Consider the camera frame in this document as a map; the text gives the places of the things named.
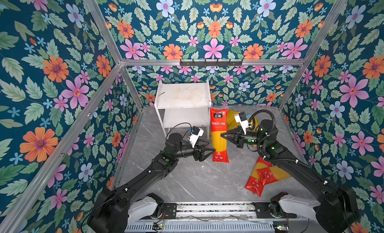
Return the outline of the red spaghetti bag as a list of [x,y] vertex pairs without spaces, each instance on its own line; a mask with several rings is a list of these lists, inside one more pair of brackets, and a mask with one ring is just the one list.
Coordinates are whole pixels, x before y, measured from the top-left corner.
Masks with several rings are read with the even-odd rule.
[[257,173],[262,181],[263,185],[272,184],[284,179],[290,178],[291,175],[280,169],[277,166],[271,166],[265,169],[257,170]]
[[245,189],[251,191],[252,193],[260,197],[264,189],[264,183],[261,180],[261,177],[259,176],[258,170],[267,169],[271,166],[272,164],[263,160],[263,158],[258,158],[257,163],[255,164],[251,173],[251,176],[245,185]]
[[221,134],[227,132],[228,109],[210,108],[211,138],[215,153],[213,162],[229,163],[227,153],[227,140]]

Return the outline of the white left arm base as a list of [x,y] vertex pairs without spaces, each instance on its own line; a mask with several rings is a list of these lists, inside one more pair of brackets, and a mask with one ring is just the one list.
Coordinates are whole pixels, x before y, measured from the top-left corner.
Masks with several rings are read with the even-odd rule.
[[164,200],[158,195],[151,193],[145,198],[132,204],[128,211],[128,225],[145,218],[151,217],[152,219],[158,219],[162,217],[164,208]]

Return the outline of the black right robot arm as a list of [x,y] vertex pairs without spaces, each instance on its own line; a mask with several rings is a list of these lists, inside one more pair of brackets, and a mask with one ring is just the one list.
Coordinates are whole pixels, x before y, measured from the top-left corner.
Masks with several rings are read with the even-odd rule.
[[252,145],[264,161],[288,173],[315,197],[298,198],[281,192],[271,198],[271,215],[295,214],[316,221],[328,233],[343,233],[359,218],[356,194],[352,188],[338,185],[311,169],[278,142],[275,116],[266,109],[256,111],[248,120],[241,112],[235,115],[240,124],[221,137],[237,148]]

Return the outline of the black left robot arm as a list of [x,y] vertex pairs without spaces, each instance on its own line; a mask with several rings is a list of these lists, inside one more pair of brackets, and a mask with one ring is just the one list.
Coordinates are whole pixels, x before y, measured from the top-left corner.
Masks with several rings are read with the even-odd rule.
[[209,145],[210,141],[196,139],[187,142],[181,134],[171,134],[166,139],[165,148],[145,170],[128,183],[114,190],[105,189],[99,194],[88,226],[96,233],[122,233],[129,223],[161,214],[164,203],[161,198],[149,194],[140,200],[139,196],[170,174],[180,158],[193,157],[195,161],[203,162],[216,151]]

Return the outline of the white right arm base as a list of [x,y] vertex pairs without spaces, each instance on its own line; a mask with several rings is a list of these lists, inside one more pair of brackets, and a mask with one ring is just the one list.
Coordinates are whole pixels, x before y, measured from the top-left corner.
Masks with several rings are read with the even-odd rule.
[[274,217],[295,214],[317,221],[315,208],[320,206],[317,200],[294,197],[281,192],[270,199],[270,212]]

